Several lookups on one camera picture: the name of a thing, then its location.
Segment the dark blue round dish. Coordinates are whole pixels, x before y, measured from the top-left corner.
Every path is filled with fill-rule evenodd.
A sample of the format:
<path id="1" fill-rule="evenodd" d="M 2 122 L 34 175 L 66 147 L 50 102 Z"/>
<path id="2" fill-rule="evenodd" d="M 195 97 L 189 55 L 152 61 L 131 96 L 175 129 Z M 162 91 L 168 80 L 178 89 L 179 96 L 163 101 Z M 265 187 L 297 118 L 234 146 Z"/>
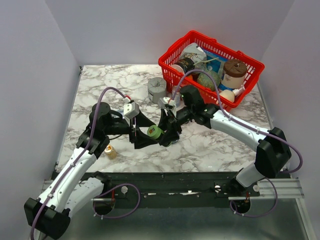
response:
<path id="1" fill-rule="evenodd" d="M 170 144 L 171 144 L 171 145 L 174 145 L 174 144 L 176 144 L 178 141 L 179 141 L 179 139 L 173 140 Z"/>

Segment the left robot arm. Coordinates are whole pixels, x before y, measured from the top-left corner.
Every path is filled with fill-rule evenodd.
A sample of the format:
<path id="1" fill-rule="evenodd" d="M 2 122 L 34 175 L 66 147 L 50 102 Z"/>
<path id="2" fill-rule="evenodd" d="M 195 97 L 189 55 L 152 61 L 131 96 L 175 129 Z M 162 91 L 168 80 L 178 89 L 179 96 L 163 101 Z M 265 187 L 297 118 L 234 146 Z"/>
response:
<path id="1" fill-rule="evenodd" d="M 124 112 L 111 110 L 106 102 L 96 103 L 89 116 L 89 124 L 78 138 L 73 153 L 53 182 L 36 199 L 24 204 L 27 222 L 31 227 L 30 239 L 41 235 L 59 239 L 68 229 L 71 218 L 92 198 L 107 197 L 111 185 L 97 177 L 90 177 L 79 188 L 77 184 L 86 171 L 97 161 L 110 143 L 110 135 L 129 135 L 135 149 L 153 143 L 140 131 L 154 125 L 134 101 L 124 105 Z"/>

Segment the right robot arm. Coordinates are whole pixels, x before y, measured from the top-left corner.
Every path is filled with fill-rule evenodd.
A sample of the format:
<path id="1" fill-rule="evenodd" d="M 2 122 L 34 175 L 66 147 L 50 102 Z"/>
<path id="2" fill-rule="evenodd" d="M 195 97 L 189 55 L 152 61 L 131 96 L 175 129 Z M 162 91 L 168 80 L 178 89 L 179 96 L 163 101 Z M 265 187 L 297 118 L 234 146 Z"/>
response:
<path id="1" fill-rule="evenodd" d="M 180 95 L 185 105 L 180 110 L 169 97 L 158 101 L 162 108 L 158 127 L 163 131 L 158 142 L 164 146 L 178 140 L 182 125 L 195 121 L 208 129 L 224 132 L 250 147 L 256 153 L 255 161 L 242 168 L 231 180 L 230 191 L 234 195 L 243 195 L 250 185 L 263 178 L 275 178 L 291 158 L 289 146 L 285 144 L 285 134 L 280 128 L 267 130 L 233 115 L 225 115 L 217 105 L 205 103 L 193 85 L 182 87 Z"/>

